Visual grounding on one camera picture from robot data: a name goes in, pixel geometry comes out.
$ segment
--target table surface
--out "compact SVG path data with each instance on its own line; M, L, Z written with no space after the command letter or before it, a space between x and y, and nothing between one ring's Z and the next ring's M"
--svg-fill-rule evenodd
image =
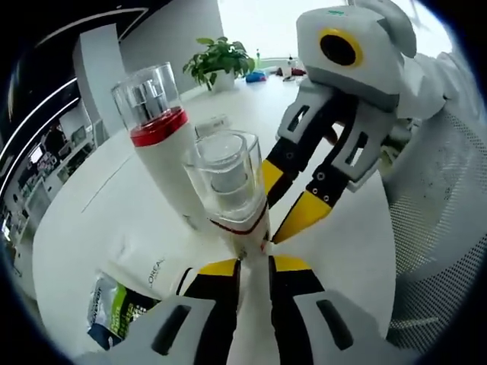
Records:
M195 124L223 113L231 128L257 134L265 157L275 144L282 114L297 92L296 82L271 77L265 83L237 82L235 90L219 95L192 91L182 99ZM307 170L272 208L272 232L330 150L323 140ZM98 268L148 294L107 264L110 245L127 235L141 249L166 259L205 263L231 255L225 245L201 242L187 230L136 157L125 131L112 137L62 187L34 238L33 276L43 323L54 342L71 356L98 349L86 335L89 296ZM396 265L392 224L378 173L358 192L346 191L326 220L273 250L305 259L325 288L337 289L367 310L385 337ZM263 330L262 313L244 306L228 363L279 363L272 330Z

